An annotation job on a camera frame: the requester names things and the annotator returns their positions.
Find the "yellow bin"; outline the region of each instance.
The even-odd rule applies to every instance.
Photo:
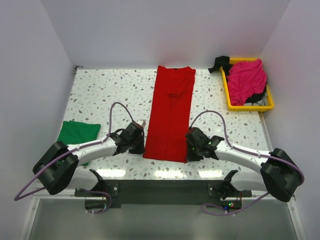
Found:
[[[257,60],[257,59],[256,58],[230,58],[229,63],[236,64],[238,62],[243,62],[243,61],[252,62],[255,60]],[[225,89],[225,97],[226,97],[226,102],[228,104],[229,111],[234,111],[234,112],[239,112],[239,111],[266,112],[266,111],[274,108],[275,104],[272,99],[271,92],[270,92],[268,85],[266,85],[266,93],[268,94],[268,96],[266,98],[267,106],[232,106],[231,102],[230,102],[226,74],[225,74],[225,71],[223,70],[222,67],[220,67],[220,72],[222,74],[223,85],[224,85],[224,89]]]

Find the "white wall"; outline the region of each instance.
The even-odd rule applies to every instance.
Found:
[[[0,1],[0,239],[19,238],[30,199],[14,202],[54,142],[73,65],[39,0]]]
[[[290,0],[42,2],[76,65],[203,68],[220,55],[259,55]]]
[[[320,238],[319,10],[318,0],[292,0],[262,53],[275,100],[267,127],[305,174],[295,195],[310,240]]]

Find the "folded green towel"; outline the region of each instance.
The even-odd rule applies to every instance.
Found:
[[[83,144],[97,139],[100,131],[100,124],[88,124],[78,121],[63,121],[62,129],[57,142],[61,141],[65,145]]]

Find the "speckled table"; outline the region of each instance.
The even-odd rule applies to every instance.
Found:
[[[156,69],[79,69],[64,120],[99,123],[100,138],[108,131],[111,104],[119,101],[128,107],[135,120],[146,120],[147,137],[156,75]],[[190,123],[203,110],[215,110],[225,117],[227,132],[232,142],[249,148],[268,150],[258,113],[229,112],[221,74],[210,74],[207,69],[197,69]],[[130,121],[121,106],[114,108],[112,116],[112,131],[125,128]],[[224,134],[222,121],[211,113],[202,115],[194,126],[200,127],[208,136],[223,137]],[[145,159],[141,155],[126,153],[91,161],[88,167],[97,170],[105,179],[126,180],[223,179],[230,170],[252,171],[232,162],[215,159],[184,164]]]

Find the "red cloth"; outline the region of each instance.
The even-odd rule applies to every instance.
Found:
[[[261,59],[242,61],[229,71],[228,91],[233,106],[243,106],[253,94],[261,94],[267,84]]]
[[[158,66],[144,158],[186,162],[196,70]]]

